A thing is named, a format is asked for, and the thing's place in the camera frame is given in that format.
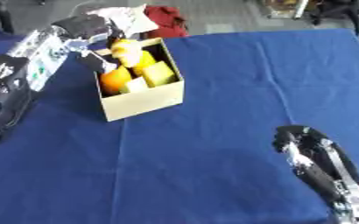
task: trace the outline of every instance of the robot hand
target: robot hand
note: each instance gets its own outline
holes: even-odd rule
[[[18,123],[36,93],[65,62],[70,52],[92,70],[106,73],[115,64],[89,51],[99,40],[117,39],[123,32],[114,23],[97,15],[71,17],[36,30],[13,49],[0,55],[0,138]]]
[[[343,150],[306,126],[277,128],[273,145],[288,155],[294,174],[331,208],[337,223],[359,224],[359,174]]]

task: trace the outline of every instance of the blue table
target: blue table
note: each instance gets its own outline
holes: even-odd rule
[[[186,78],[184,103],[118,122],[103,121],[94,78],[69,59],[0,144],[0,224],[327,218],[271,141],[279,125],[310,125],[359,169],[358,39],[280,31],[166,43]]]

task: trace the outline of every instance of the red object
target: red object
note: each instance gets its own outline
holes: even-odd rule
[[[186,20],[175,7],[147,6],[145,15],[159,26],[157,30],[146,33],[149,39],[188,36]]]

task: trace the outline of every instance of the open box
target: open box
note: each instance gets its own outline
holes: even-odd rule
[[[156,61],[163,60],[175,72],[176,81],[163,86],[148,88],[143,92],[107,96],[102,91],[98,79],[99,74],[97,74],[95,76],[96,86],[108,122],[143,114],[155,109],[170,107],[183,102],[184,78],[167,50],[164,40],[161,38],[147,39],[141,41],[141,44],[143,50],[150,52]],[[108,49],[96,52],[102,56],[109,55],[108,57],[111,57],[111,51]]]

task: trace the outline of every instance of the toy fruit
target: toy fruit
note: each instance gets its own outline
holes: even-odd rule
[[[143,74],[143,69],[156,63],[157,61],[149,52],[143,51],[140,61],[133,67],[133,72],[135,72],[137,76],[141,76]]]
[[[175,73],[164,61],[160,61],[143,69],[143,77],[148,87],[154,88],[170,83],[175,77]]]
[[[101,75],[101,84],[104,92],[108,95],[115,95],[119,89],[128,81],[131,81],[132,77],[128,69],[124,66],[120,66],[117,70],[113,70],[110,73],[104,73]]]
[[[143,55],[140,43],[135,39],[120,39],[111,46],[113,58],[118,58],[125,67],[133,67]]]

